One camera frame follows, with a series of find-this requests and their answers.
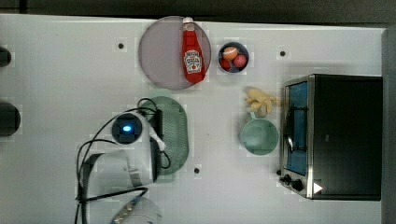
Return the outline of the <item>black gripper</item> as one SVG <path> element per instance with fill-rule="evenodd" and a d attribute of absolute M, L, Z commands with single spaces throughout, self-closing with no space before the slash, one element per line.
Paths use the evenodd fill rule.
<path fill-rule="evenodd" d="M 163 139 L 163 112 L 159 110 L 150 120 L 150 125 L 160 139 Z M 157 180 L 162 169 L 161 151 L 157 140 L 150 138 L 150 148 L 153 161 L 153 178 Z"/>

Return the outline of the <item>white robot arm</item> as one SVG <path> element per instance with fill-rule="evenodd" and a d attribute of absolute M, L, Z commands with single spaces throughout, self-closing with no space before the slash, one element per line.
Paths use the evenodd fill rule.
<path fill-rule="evenodd" d="M 77 157 L 78 219 L 88 224 L 87 206 L 91 202 L 136 190 L 146 191 L 158 178 L 165 143 L 137 108 L 127 110 L 107 123 L 117 146 L 114 151 L 89 155 L 98 136 L 85 142 Z"/>

